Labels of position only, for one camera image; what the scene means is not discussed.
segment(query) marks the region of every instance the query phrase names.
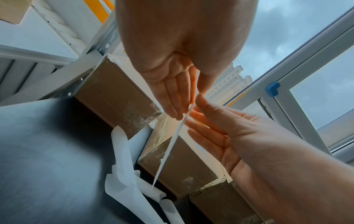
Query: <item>box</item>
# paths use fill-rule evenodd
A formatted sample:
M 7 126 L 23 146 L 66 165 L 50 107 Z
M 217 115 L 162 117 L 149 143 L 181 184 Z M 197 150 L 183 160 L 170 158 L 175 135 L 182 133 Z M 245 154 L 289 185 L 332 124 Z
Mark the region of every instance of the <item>box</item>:
M 116 56 L 105 56 L 75 97 L 111 127 L 120 126 L 130 139 L 161 110 L 121 67 Z
M 32 0 L 0 0 L 0 19 L 19 24 L 25 16 Z
M 263 221 L 238 193 L 233 182 L 205 186 L 190 195 L 195 204 L 213 224 L 261 224 Z
M 152 176 L 156 175 L 177 126 L 178 121 L 168 116 L 156 123 L 138 160 L 138 164 Z M 218 179 L 210 159 L 210 154 L 196 145 L 188 136 L 187 128 L 184 127 L 165 162 L 158 181 L 177 198 L 186 196 Z

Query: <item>table surface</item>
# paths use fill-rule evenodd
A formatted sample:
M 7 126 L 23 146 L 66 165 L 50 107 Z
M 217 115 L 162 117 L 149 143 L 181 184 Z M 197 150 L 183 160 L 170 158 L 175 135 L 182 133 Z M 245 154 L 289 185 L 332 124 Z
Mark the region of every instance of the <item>table surface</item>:
M 104 191 L 111 131 L 74 98 L 0 107 L 1 222 L 142 223 Z M 188 197 L 175 205 L 186 224 L 210 223 Z
M 76 59 L 77 54 L 30 7 L 19 25 L 0 20 L 0 49 Z

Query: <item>blue plastic piece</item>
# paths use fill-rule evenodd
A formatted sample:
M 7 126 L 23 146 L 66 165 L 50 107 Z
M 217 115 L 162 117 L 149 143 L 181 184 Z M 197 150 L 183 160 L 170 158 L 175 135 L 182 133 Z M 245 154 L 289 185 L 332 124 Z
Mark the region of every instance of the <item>blue plastic piece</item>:
M 280 84 L 278 82 L 272 82 L 269 84 L 265 91 L 268 93 L 270 97 L 275 97 L 276 95 L 279 94 L 278 88 L 280 87 Z

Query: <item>white window frame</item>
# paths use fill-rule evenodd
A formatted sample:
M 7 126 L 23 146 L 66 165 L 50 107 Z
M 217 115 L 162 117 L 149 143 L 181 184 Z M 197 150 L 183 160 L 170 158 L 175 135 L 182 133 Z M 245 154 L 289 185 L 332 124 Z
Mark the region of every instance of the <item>white window frame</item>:
M 354 7 L 237 94 L 225 106 L 244 110 L 260 99 L 273 119 L 319 150 L 331 154 L 290 89 L 354 45 Z M 279 82 L 278 95 L 266 87 Z M 354 144 L 333 153 L 343 162 L 354 158 Z

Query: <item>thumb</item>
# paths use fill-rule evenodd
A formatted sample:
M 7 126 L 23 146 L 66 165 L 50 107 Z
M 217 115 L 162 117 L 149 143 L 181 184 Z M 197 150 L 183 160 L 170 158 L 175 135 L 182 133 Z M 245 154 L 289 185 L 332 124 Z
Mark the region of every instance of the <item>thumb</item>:
M 198 91 L 204 94 L 212 87 L 217 78 L 218 75 L 205 75 L 204 73 L 200 72 L 197 84 Z
M 222 106 L 208 102 L 202 94 L 199 94 L 195 101 L 198 109 L 212 123 L 219 126 L 226 133 L 231 134 L 241 127 L 240 121 L 244 118 L 238 116 Z

